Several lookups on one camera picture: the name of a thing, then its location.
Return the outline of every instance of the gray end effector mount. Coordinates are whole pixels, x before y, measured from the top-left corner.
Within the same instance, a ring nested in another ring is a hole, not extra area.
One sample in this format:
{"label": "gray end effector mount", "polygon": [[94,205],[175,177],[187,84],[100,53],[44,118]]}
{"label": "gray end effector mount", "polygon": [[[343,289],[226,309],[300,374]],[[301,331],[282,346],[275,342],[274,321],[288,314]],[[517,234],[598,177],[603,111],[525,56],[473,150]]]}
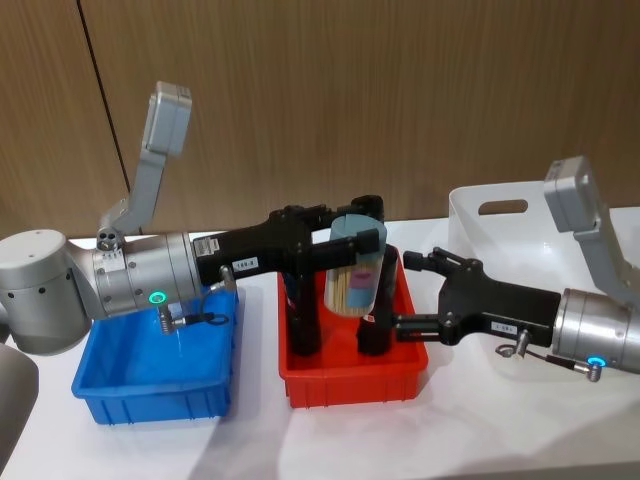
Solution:
{"label": "gray end effector mount", "polygon": [[640,270],[624,259],[609,208],[586,157],[554,162],[544,195],[560,232],[573,232],[595,285],[621,305],[640,307]]}
{"label": "gray end effector mount", "polygon": [[180,155],[191,115],[188,88],[158,82],[149,99],[149,110],[140,149],[140,162],[131,195],[116,203],[101,219],[98,248],[116,250],[124,235],[151,222],[168,155]]}

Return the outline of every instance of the label sticker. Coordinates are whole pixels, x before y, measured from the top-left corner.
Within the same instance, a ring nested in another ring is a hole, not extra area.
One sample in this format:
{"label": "label sticker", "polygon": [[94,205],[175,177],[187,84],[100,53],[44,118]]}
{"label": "label sticker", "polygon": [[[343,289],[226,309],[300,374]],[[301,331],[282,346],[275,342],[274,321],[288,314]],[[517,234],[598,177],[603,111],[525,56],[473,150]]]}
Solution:
{"label": "label sticker", "polygon": [[260,264],[258,263],[258,257],[245,258],[243,260],[236,260],[231,263],[234,272],[242,272],[244,270],[251,270],[253,268],[258,268]]}
{"label": "label sticker", "polygon": [[373,272],[368,270],[356,270],[351,274],[349,288],[369,288],[373,285]]}
{"label": "label sticker", "polygon": [[196,257],[213,255],[220,250],[217,238],[198,238],[193,241],[193,247],[196,250]]}
{"label": "label sticker", "polygon": [[491,330],[496,332],[508,333],[509,335],[518,335],[518,327],[507,325],[506,323],[491,322]]}

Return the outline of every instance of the black cable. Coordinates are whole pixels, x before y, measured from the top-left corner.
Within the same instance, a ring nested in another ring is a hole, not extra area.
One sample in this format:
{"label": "black cable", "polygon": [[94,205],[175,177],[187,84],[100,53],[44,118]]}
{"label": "black cable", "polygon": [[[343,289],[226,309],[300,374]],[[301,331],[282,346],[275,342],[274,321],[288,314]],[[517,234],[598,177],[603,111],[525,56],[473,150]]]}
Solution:
{"label": "black cable", "polygon": [[[211,295],[213,293],[213,290],[207,290],[207,293],[205,293],[202,296],[202,300],[200,300],[200,321],[201,322],[206,322],[209,325],[213,325],[213,326],[220,326],[220,325],[224,325],[225,323],[229,323],[229,317],[227,317],[225,314],[223,313],[213,313],[211,315],[207,315],[204,311],[204,307],[207,303],[207,299],[209,298],[209,295]],[[216,318],[222,318],[221,321],[216,321]]]}
{"label": "black cable", "polygon": [[[495,352],[504,357],[509,358],[516,353],[516,346],[510,344],[502,344],[496,347]],[[556,357],[555,355],[540,355],[539,353],[532,352],[531,350],[526,350],[527,355],[531,355],[539,360],[545,361],[547,363],[551,363],[553,365],[557,365],[558,367],[567,368],[569,370],[573,370],[576,362],[574,360],[568,360],[562,357]]]}

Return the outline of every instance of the white table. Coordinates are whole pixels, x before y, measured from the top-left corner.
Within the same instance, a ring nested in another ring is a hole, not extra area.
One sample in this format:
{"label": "white table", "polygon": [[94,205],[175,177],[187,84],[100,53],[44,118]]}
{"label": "white table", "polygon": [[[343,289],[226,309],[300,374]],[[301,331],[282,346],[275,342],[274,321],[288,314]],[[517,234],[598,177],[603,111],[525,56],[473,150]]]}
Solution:
{"label": "white table", "polygon": [[[640,253],[640,209],[614,211],[613,219],[623,248],[635,241],[632,253]],[[446,246],[446,219],[388,228],[400,250]],[[442,280],[407,276],[416,310],[435,311]],[[292,410],[278,375],[275,275],[239,285],[241,342],[226,418],[96,425],[70,391],[82,343],[33,357],[40,395],[3,478],[640,477],[639,378],[607,370],[590,384],[535,359],[502,359],[492,348],[499,339],[488,336],[455,348],[429,345],[428,373],[413,401]]]}

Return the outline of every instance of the wooden wall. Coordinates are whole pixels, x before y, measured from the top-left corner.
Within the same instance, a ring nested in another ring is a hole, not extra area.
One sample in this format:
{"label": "wooden wall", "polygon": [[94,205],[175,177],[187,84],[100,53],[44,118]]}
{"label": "wooden wall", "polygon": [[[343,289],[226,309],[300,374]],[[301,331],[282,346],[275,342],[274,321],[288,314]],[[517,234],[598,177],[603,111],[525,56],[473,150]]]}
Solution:
{"label": "wooden wall", "polygon": [[74,0],[0,1],[0,185],[0,237],[95,235],[126,194]]}
{"label": "wooden wall", "polygon": [[[363,193],[383,195],[389,218],[442,216],[454,187],[542,179],[552,160],[580,153],[610,204],[640,204],[636,0],[79,4],[131,182],[155,81],[192,90],[185,152],[168,168],[146,231],[237,227],[287,203],[335,206]],[[51,15],[62,14],[25,21]],[[76,40],[69,48],[80,48],[77,22],[60,22]],[[7,28],[21,35],[9,25],[0,38]],[[57,75],[71,69],[66,58],[41,56],[64,65]],[[71,143],[85,157],[99,151],[115,175],[97,87],[82,68],[65,88],[92,98],[74,95],[82,108],[67,108],[96,118],[76,122]],[[81,132],[87,125],[91,134]],[[38,130],[28,138],[41,141]],[[116,176],[88,183],[89,207],[68,210],[67,222],[121,186]],[[41,190],[32,189],[25,218],[64,203]]]}

